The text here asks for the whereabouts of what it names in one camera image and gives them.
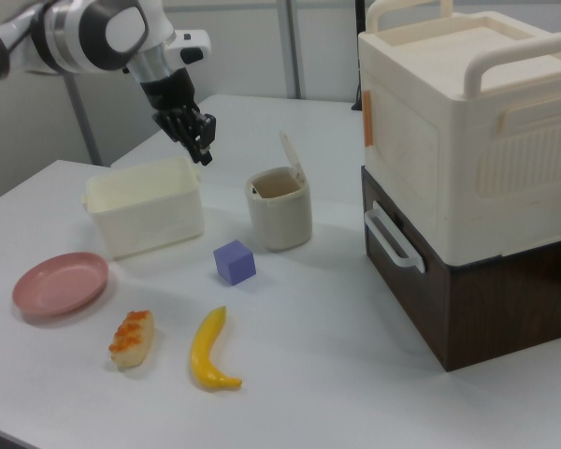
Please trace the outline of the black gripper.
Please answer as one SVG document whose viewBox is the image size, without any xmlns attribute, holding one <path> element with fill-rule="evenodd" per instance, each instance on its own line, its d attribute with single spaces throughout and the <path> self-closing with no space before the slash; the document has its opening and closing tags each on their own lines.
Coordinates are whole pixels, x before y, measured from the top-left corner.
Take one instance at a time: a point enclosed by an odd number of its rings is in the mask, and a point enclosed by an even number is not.
<svg viewBox="0 0 561 449">
<path fill-rule="evenodd" d="M 154 121 L 185 147 L 194 163 L 207 166 L 212 161 L 210 145 L 216 135 L 216 118 L 199 113 L 188 70 L 179 69 L 164 79 L 144 82 L 141 87 L 154 109 Z"/>
</svg>

